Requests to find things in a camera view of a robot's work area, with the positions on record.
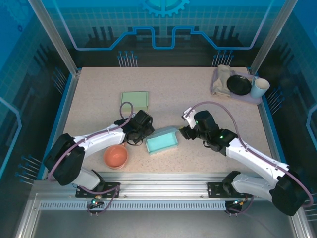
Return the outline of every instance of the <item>orange bowl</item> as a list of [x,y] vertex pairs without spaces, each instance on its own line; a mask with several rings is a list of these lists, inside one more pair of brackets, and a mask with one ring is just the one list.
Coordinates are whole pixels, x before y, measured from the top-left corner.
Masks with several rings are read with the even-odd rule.
[[128,151],[123,145],[112,145],[104,153],[104,162],[111,169],[121,169],[127,161]]

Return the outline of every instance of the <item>blue wall panel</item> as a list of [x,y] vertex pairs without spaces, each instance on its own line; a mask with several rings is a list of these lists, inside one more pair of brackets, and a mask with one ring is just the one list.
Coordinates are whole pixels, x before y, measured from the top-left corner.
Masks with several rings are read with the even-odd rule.
[[302,166],[317,188],[317,3],[299,0],[263,62],[270,110],[286,160]]
[[250,66],[283,3],[44,1],[79,67],[120,66],[124,50],[138,54],[139,66],[210,66],[218,50],[234,50],[231,64]]
[[0,16],[0,236],[9,238],[36,178],[33,158],[43,158],[69,72],[27,1],[1,0]]

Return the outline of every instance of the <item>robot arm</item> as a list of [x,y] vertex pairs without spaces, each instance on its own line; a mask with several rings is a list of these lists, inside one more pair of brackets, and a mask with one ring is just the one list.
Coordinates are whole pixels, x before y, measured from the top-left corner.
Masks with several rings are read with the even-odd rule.
[[307,194],[276,166],[303,180],[301,171],[290,169],[288,164],[276,161],[244,142],[248,149],[276,166],[268,164],[245,149],[237,134],[227,129],[220,129],[208,111],[197,113],[191,109],[187,109],[182,116],[188,126],[179,130],[186,139],[200,138],[205,147],[239,161],[262,177],[250,177],[238,171],[231,172],[222,182],[227,195],[234,197],[237,193],[247,193],[262,197],[271,201],[283,213],[293,216],[307,199]]
[[60,185],[74,183],[94,192],[104,191],[104,181],[99,174],[82,167],[84,159],[111,145],[121,144],[126,141],[138,143],[154,132],[152,127],[153,119],[143,110],[138,111],[129,123],[119,128],[125,121],[126,119],[117,120],[109,127],[99,132],[94,132],[93,134],[96,135],[92,137],[90,136],[92,134],[76,137],[71,137],[69,134],[61,135],[45,157],[44,165],[51,170],[67,149],[80,140],[88,138],[66,156],[57,166],[53,175]]

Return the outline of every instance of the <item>black mount bracket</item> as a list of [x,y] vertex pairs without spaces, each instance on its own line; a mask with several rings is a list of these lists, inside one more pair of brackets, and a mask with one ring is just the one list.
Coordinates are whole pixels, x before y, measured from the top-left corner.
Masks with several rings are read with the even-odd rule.
[[[120,185],[119,182],[105,182],[103,191],[112,189],[118,185]],[[115,190],[111,191],[109,193],[102,194],[102,197],[103,198],[112,198],[114,193],[115,193]],[[118,193],[116,194],[116,196],[114,198],[118,198],[119,193],[120,193],[120,191],[118,191]],[[77,197],[77,198],[94,198],[94,197],[96,197],[96,195],[88,193],[85,190],[81,189],[80,187],[77,187],[75,197]]]
[[222,182],[208,182],[207,183],[207,191],[208,191],[208,198],[251,198],[250,194],[246,193],[235,193],[233,195],[229,195],[223,189]]

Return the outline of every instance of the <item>towel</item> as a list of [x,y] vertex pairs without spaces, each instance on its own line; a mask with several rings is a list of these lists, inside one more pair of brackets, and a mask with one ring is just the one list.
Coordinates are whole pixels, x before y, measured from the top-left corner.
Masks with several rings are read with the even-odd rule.
[[230,66],[219,65],[218,68],[218,79],[213,82],[212,85],[212,94],[223,95],[230,97],[230,91],[227,87],[227,80],[230,77]]

